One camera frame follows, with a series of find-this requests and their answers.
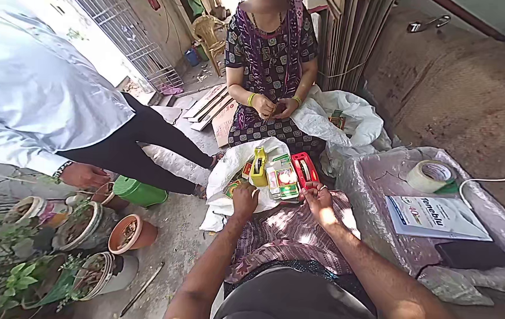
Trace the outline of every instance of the hand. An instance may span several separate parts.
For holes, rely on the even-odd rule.
[[[289,118],[291,114],[299,107],[298,101],[294,99],[278,99],[278,102],[284,104],[284,112],[272,116],[273,119]]]
[[[274,105],[274,103],[272,103],[272,101],[264,95],[256,94],[252,97],[252,107],[254,107],[262,119],[268,119],[276,105]]]
[[[111,181],[111,177],[102,169],[83,163],[73,163],[65,167],[59,178],[65,184],[77,188],[98,188]]]
[[[311,214],[319,225],[325,229],[329,226],[339,224],[333,211],[331,193],[329,193],[327,187],[324,187],[320,182],[307,182],[306,187],[312,188],[307,190],[302,188],[302,194],[310,206]]]
[[[233,191],[233,206],[235,213],[233,216],[242,218],[242,221],[247,221],[254,213],[256,206],[258,206],[258,194],[260,190],[256,190],[256,186],[250,185],[245,182],[238,185]]]

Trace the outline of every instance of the blue container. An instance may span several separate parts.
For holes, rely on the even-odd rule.
[[[185,52],[185,58],[191,64],[191,66],[196,66],[199,64],[199,57],[197,56],[197,52],[195,49],[191,48]]]

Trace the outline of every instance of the red box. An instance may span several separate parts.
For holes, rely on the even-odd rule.
[[[318,172],[315,171],[315,166],[306,152],[292,155],[291,162],[302,188],[311,188],[306,187],[306,182],[319,182]]]

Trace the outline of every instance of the bangle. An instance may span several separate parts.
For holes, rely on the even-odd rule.
[[[298,102],[298,106],[302,105],[302,102],[303,102],[303,101],[302,101],[302,99],[301,99],[301,98],[299,98],[299,96],[298,96],[298,95],[294,95],[294,96],[293,96],[293,97],[291,97],[291,98],[293,98],[296,102]]]
[[[252,93],[250,96],[249,96],[249,106],[252,107],[252,98],[254,98],[254,96],[256,95],[256,93]]]
[[[63,165],[61,165],[55,173],[51,177],[53,178],[59,178],[61,174],[64,172],[65,167],[68,167],[69,165],[73,164],[73,161],[67,161]]]

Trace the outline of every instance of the pink patterned cloth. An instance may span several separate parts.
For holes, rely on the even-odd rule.
[[[345,193],[331,191],[339,220],[353,214]],[[316,260],[336,275],[352,274],[349,264],[304,203],[255,214],[236,244],[225,281],[237,283],[256,267],[274,260]]]

